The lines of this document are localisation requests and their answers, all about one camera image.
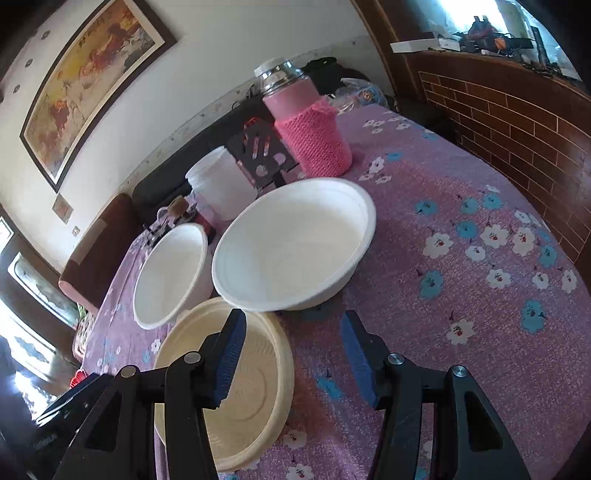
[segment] metal screw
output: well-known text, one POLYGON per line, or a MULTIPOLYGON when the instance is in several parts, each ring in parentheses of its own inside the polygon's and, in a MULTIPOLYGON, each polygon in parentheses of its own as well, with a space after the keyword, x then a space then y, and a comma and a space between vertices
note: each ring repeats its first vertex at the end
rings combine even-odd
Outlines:
POLYGON ((402 365, 404 363, 404 357, 400 353, 391 353, 388 355, 388 362, 393 365, 402 365))
POLYGON ((468 369, 461 365, 454 365, 452 368, 452 373, 459 378, 467 377, 468 376, 468 369))
POLYGON ((189 352, 184 356, 186 364, 196 364, 201 360, 201 355, 198 352, 189 352))
POLYGON ((123 378, 133 377, 135 375, 135 367, 133 365, 127 365, 121 369, 121 376, 123 378))

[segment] white bowl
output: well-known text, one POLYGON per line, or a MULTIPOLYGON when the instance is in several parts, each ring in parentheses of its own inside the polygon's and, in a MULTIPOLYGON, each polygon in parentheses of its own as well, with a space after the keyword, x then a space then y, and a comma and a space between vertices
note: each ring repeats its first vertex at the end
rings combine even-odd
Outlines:
POLYGON ((201 225, 173 228, 154 247, 134 290, 134 318, 145 330, 175 320, 182 310, 207 300, 213 291, 212 255, 201 225))
POLYGON ((234 220, 213 256, 213 284, 244 311, 313 307, 345 286, 374 231, 375 205, 355 183, 291 183, 234 220))
MULTIPOLYGON (((231 310, 217 297, 181 314, 160 347, 154 368, 167 367, 185 353, 199 350, 207 335, 222 329, 231 310)), ((217 410, 203 410, 218 472, 244 468, 271 447, 287 420, 293 389, 293 357, 279 321, 272 313, 247 313, 246 339, 228 397, 217 410)), ((162 404, 155 406, 154 424, 166 444, 162 404)))

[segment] bottle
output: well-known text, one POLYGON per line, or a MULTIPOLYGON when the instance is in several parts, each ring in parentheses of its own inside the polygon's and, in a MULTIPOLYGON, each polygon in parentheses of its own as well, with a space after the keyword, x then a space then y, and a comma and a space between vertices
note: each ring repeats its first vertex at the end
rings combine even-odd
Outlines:
POLYGON ((352 162, 337 125, 337 111, 321 97, 309 77, 282 57, 255 70, 263 102, 275 127, 307 177, 337 177, 352 162))

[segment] bowl rim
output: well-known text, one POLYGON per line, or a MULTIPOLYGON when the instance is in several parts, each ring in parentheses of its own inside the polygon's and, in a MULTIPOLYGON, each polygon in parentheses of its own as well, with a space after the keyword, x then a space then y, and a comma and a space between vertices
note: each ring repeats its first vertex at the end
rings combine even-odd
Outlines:
POLYGON ((135 287, 134 287, 134 296, 133 296, 133 308, 134 308, 134 320, 135 323, 137 323, 140 327, 142 327, 144 330, 154 330, 158 327, 161 327, 162 325, 164 325, 165 323, 168 323, 170 320, 172 320, 173 318, 175 318, 180 309, 182 308, 182 306, 184 305, 184 303, 187 301, 189 295, 191 295, 191 291, 193 290, 194 286, 196 285, 199 276, 201 275, 201 273, 203 272, 203 266, 205 265, 205 260, 206 260, 206 255, 207 255, 207 235, 205 234, 205 229, 199 225, 198 223, 184 223, 182 225, 177 225, 176 227, 174 227, 169 233, 167 233, 160 242, 158 242, 158 244, 152 249, 152 251, 148 254, 148 258, 146 258, 146 261, 144 262, 144 265, 142 265, 141 270, 139 271, 139 275, 138 275, 138 279, 135 282, 135 287), (183 295, 183 298, 180 300, 180 302, 172 309, 172 311, 166 315, 166 317, 164 317, 163 319, 160 319, 157 322, 154 323, 145 323, 142 320, 140 320, 140 318, 138 317, 138 313, 136 311, 135 308, 135 304, 136 304, 136 292, 138 289, 138 285, 139 285, 139 281, 142 278, 142 274, 144 273, 144 270, 146 268, 146 265, 148 265, 148 263, 150 263, 150 258, 152 258, 152 255, 154 255, 154 252, 156 250, 158 250, 159 247, 161 247, 162 245, 165 245, 166 242, 170 242, 172 238, 174 238, 174 235, 178 235, 178 233, 180 231, 183 230, 194 230, 196 232, 199 232, 201 234, 201 251, 200 251, 200 258, 199 258, 199 264, 197 265, 196 271, 195 271, 195 275, 193 276, 193 279, 191 280, 191 283, 189 284, 187 291, 185 292, 185 294, 183 295))
MULTIPOLYGON (((156 368, 158 361, 160 360, 160 352, 164 352, 168 344, 173 341, 175 329, 179 330, 183 328, 187 319, 195 314, 206 314, 211 309, 223 306, 228 306, 229 310, 233 308, 232 305, 224 301, 223 298, 215 297, 200 303, 191 310, 182 312, 178 317, 177 323, 163 340, 160 350, 154 360, 154 368, 156 368)), ((285 330, 281 326, 279 318, 273 312, 246 312, 246 315, 254 315, 257 318, 255 321, 264 327, 265 332, 268 334, 268 338, 273 345, 273 351, 277 362, 277 394, 275 396, 271 415, 259 435, 241 452, 218 459, 216 461, 216 469, 218 472, 233 472, 235 470, 240 470, 260 458, 279 438, 279 435, 285 426, 285 422, 287 421, 291 403, 293 401, 295 382, 293 354, 290 341, 287 338, 285 330)), ((156 418, 154 418, 154 428, 160 441, 165 444, 156 425, 156 418)))
POLYGON ((375 203, 372 200, 369 193, 356 183, 344 180, 344 179, 336 179, 336 178, 316 178, 316 179, 308 179, 308 180, 300 180, 294 183, 290 183, 284 185, 283 187, 279 187, 276 190, 273 190, 262 197, 259 197, 253 203, 251 203, 246 209, 236 217, 236 219, 232 222, 230 227, 224 232, 222 238, 220 239, 219 243, 217 244, 217 248, 215 253, 213 254, 213 262, 212 262, 212 279, 213 285, 217 292, 223 297, 226 302, 230 305, 247 310, 249 312, 276 312, 277 310, 287 310, 292 307, 295 307, 301 303, 304 303, 307 300, 312 299, 313 297, 317 296, 321 292, 327 290, 328 288, 335 285, 339 280, 341 280, 347 272, 351 270, 351 268, 355 267, 357 263, 361 260, 361 258, 365 255, 365 252, 369 248, 369 244, 374 237, 375 233, 375 225, 376 225, 376 210, 375 210, 375 203), (365 232, 363 233, 363 237, 355 249, 351 256, 343 262, 343 264, 337 268, 331 275, 328 277, 324 282, 322 282, 317 287, 310 287, 303 292, 295 295, 291 295, 289 297, 285 297, 284 299, 279 300, 268 300, 268 301, 251 301, 251 300, 241 300, 230 292, 227 291, 223 282, 218 278, 216 272, 216 265, 217 265, 217 258, 219 257, 219 252, 223 247, 224 241, 228 241, 227 237, 232 232, 232 228, 240 221, 241 217, 245 216, 250 210, 253 208, 257 208, 257 205, 260 204, 262 201, 269 202, 272 201, 274 197, 279 195, 285 195, 288 190, 295 190, 301 188, 304 184, 310 183, 339 183, 345 186, 348 186, 351 190, 353 190, 361 199, 363 200, 364 205, 366 206, 367 212, 367 227, 365 232))

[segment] jar lid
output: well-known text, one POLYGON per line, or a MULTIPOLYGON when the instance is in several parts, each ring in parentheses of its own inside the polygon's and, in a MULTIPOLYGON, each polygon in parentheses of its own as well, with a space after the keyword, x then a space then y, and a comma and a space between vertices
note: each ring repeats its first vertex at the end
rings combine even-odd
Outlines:
POLYGON ((260 77, 263 73, 272 70, 282 63, 285 63, 285 58, 283 57, 275 57, 274 59, 264 61, 255 69, 255 77, 260 77))
POLYGON ((255 75, 261 81, 263 94, 271 93, 300 78, 303 74, 304 72, 283 57, 267 60, 255 70, 255 75))

